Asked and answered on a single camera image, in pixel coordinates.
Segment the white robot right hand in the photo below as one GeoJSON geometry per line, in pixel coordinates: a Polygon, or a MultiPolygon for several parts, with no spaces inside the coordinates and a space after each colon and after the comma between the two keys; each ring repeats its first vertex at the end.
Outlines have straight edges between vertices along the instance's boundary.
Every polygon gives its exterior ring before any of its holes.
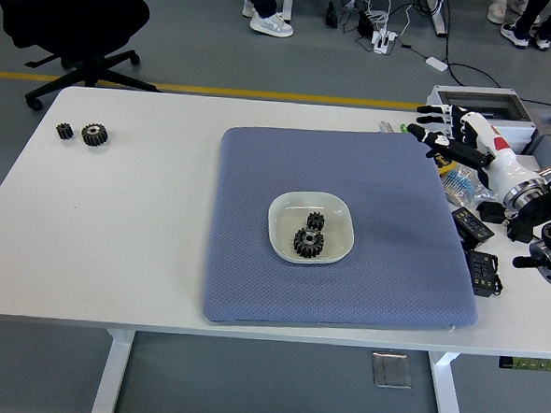
{"type": "Polygon", "coordinates": [[[420,106],[406,129],[436,154],[478,172],[482,184],[499,196],[517,187],[540,189],[545,180],[521,165],[508,141],[483,115],[455,105],[420,106]]]}

